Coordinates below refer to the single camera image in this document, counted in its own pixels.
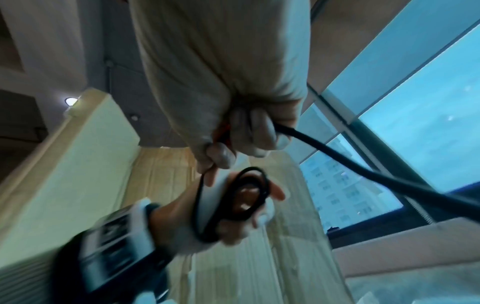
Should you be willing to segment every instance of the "black cable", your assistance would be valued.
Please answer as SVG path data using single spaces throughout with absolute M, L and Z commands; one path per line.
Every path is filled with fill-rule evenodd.
M 380 172 L 371 171 L 350 160 L 346 156 L 343 156 L 342 154 L 338 153 L 327 145 L 319 142 L 318 140 L 308 135 L 305 135 L 293 128 L 285 127 L 276 123 L 274 123 L 274 127 L 277 132 L 295 137 L 303 141 L 304 143 L 309 144 L 310 146 L 318 149 L 325 155 L 328 155 L 329 157 L 342 164 L 343 166 L 347 167 L 351 171 L 355 172 L 356 174 L 361 175 L 373 182 L 379 183 L 400 195 L 411 197 L 415 200 L 421 201 L 422 203 L 429 204 L 434 207 L 454 213 L 458 216 L 468 217 L 472 220 L 480 222 L 480 202 L 456 195 L 441 194 L 417 183 L 413 183 L 400 178 L 388 177 Z M 249 171 L 259 171 L 262 181 L 251 175 L 245 175 L 245 173 Z M 220 220 L 246 220 L 265 203 L 265 199 L 270 195 L 270 188 L 268 187 L 267 177 L 261 169 L 256 167 L 250 167 L 243 170 L 235 178 L 235 181 L 228 186 L 220 204 L 218 205 L 217 210 L 214 213 L 214 216 L 209 220 L 208 224 L 206 225 L 207 228 L 204 229 L 204 231 L 200 231 L 198 227 L 197 213 L 200 198 L 202 195 L 202 189 L 204 186 L 203 181 L 204 176 L 202 175 L 195 198 L 195 203 L 193 206 L 191 225 L 196 236 L 204 242 L 218 241 L 219 238 L 215 232 L 215 228 Z M 241 214 L 233 214 L 233 198 L 236 192 L 245 187 L 246 185 L 251 185 L 257 188 L 261 195 L 257 199 L 257 202 L 255 202 L 253 207 L 247 209 Z

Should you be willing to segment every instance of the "glass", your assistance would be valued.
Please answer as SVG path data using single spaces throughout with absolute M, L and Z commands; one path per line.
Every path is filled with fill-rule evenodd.
M 341 134 L 327 145 L 369 168 Z M 303 162 L 300 169 L 325 232 L 403 207 L 388 189 L 353 173 L 319 151 Z
M 480 27 L 360 120 L 437 191 L 480 180 Z

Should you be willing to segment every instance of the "sleeve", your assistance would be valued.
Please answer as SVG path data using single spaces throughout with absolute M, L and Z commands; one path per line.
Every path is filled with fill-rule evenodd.
M 0 269 L 0 301 L 51 304 L 50 276 L 58 249 Z

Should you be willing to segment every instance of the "hand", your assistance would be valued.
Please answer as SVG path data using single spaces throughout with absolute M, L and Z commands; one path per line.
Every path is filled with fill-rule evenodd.
M 236 151 L 266 156 L 290 139 L 307 96 L 307 0 L 130 2 L 145 74 L 171 127 L 190 146 L 205 184 Z M 214 143 L 224 122 L 232 149 Z
M 217 177 L 213 187 L 204 187 L 202 200 L 198 208 L 200 229 L 206 226 L 213 212 L 216 210 L 220 198 L 227 186 L 233 181 L 238 172 L 223 172 Z M 207 250 L 213 244 L 205 244 L 199 241 L 191 228 L 191 216 L 197 194 L 200 179 L 197 179 L 175 201 L 155 210 L 149 219 L 151 233 L 156 245 L 166 247 L 171 254 L 192 254 Z M 272 201 L 284 200 L 285 194 L 282 189 L 270 182 L 270 197 L 265 205 L 259 208 L 247 221 L 222 220 L 216 231 L 220 241 L 232 246 L 239 244 L 249 233 L 268 223 L 274 216 L 275 208 Z M 256 199 L 254 190 L 239 192 L 232 203 L 234 210 L 243 210 L 243 206 L 251 206 Z

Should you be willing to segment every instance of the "dark sleeve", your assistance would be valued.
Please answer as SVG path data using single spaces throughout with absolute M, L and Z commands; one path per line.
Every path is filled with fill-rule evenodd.
M 52 304 L 50 278 L 58 249 L 0 269 L 0 302 Z

